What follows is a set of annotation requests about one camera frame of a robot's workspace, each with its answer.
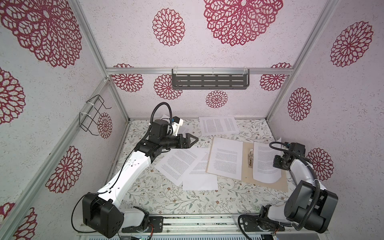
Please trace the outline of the beige paper folder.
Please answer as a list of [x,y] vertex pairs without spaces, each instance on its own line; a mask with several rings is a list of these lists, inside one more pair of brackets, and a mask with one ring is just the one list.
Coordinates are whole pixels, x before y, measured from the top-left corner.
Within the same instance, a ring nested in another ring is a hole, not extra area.
[[287,174],[284,171],[281,171],[282,177],[273,184],[265,184],[258,182],[253,179],[253,168],[249,168],[248,166],[248,153],[251,148],[254,148],[254,142],[243,142],[243,163],[242,163],[242,179],[239,181],[249,183],[249,184],[255,184],[262,187],[287,192],[288,191],[288,181],[287,181]]

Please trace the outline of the white printed paper sheet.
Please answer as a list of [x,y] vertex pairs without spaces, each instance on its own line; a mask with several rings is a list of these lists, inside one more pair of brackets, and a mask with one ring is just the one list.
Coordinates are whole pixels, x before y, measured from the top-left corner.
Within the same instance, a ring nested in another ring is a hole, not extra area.
[[281,151],[270,148],[269,144],[254,142],[253,179],[265,183],[276,183],[281,177],[281,169],[273,166],[275,156]]
[[214,137],[207,170],[209,174],[242,179],[243,142]]

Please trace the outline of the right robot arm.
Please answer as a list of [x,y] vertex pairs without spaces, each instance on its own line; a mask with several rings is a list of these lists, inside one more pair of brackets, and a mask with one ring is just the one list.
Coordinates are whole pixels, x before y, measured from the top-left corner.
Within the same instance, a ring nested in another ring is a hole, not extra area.
[[259,228],[262,231],[275,231],[292,227],[297,231],[306,229],[324,233],[339,199],[321,183],[312,161],[298,154],[285,153],[282,157],[274,157],[273,167],[289,171],[296,188],[282,206],[262,207]]

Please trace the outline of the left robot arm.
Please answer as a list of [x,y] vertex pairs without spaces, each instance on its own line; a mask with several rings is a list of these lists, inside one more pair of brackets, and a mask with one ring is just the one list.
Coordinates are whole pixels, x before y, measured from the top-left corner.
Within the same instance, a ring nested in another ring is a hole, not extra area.
[[149,212],[133,207],[122,212],[120,206],[127,191],[139,175],[162,154],[163,150],[189,149],[199,141],[190,133],[177,136],[146,137],[140,140],[129,155],[122,169],[96,193],[82,198],[83,222],[97,233],[112,238],[121,229],[148,228]]

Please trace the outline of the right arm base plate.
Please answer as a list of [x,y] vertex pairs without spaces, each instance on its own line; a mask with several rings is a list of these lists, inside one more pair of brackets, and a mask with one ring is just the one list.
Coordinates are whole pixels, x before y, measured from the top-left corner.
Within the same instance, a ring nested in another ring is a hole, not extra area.
[[245,232],[283,232],[285,227],[278,222],[254,215],[240,215],[238,224]]

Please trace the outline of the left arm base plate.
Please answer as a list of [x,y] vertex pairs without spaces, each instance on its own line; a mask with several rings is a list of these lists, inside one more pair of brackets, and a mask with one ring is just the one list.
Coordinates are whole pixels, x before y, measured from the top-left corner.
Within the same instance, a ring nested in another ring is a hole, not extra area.
[[163,216],[147,216],[138,227],[122,228],[122,233],[161,233],[163,231]]

